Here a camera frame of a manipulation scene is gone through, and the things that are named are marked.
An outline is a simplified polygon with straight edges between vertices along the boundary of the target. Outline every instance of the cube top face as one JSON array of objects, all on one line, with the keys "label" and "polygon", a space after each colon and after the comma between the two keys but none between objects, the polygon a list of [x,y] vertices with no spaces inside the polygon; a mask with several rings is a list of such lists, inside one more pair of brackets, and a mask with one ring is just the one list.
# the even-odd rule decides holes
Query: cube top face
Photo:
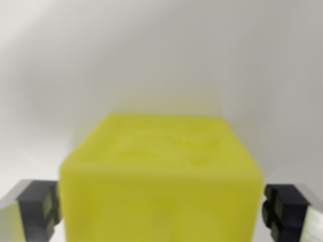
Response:
[{"label": "cube top face", "polygon": [[111,114],[64,166],[156,177],[261,176],[223,119],[195,116]]}]

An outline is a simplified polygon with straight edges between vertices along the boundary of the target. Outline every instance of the white backdrop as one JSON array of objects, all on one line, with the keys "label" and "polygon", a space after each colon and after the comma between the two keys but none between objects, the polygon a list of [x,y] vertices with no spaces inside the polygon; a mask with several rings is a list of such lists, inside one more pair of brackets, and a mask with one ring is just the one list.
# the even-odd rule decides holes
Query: white backdrop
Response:
[{"label": "white backdrop", "polygon": [[[0,0],[0,197],[57,179],[120,111],[222,116],[267,183],[323,199],[322,13],[321,0]],[[260,219],[254,241],[272,241]]]}]

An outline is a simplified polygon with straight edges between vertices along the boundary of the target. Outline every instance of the yellow cube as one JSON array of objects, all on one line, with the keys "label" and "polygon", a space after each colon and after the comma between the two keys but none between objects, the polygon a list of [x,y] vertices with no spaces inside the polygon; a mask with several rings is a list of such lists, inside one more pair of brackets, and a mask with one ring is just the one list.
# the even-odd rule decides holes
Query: yellow cube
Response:
[{"label": "yellow cube", "polygon": [[60,173],[67,242],[250,242],[263,186],[212,117],[111,114]]}]

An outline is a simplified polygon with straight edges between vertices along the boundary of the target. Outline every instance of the sponge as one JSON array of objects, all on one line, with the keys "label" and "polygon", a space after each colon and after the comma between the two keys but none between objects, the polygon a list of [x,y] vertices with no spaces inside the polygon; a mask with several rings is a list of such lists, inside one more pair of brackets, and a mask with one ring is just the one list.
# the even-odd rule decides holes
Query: sponge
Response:
[{"label": "sponge", "polygon": [[260,169],[221,118],[111,114],[62,164],[68,242],[250,242]]}]

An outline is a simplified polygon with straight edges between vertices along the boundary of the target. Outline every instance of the white surface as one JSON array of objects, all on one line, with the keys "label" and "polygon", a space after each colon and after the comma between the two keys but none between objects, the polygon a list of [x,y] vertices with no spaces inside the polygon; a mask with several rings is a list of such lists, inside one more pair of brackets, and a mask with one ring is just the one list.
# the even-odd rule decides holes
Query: white surface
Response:
[{"label": "white surface", "polygon": [[[0,197],[22,178],[58,178],[106,114],[130,111],[223,116],[266,182],[322,198],[322,10],[321,0],[0,0]],[[254,241],[271,241],[261,220]]]},{"label": "white surface", "polygon": [[323,242],[323,213],[308,207],[300,242]]}]

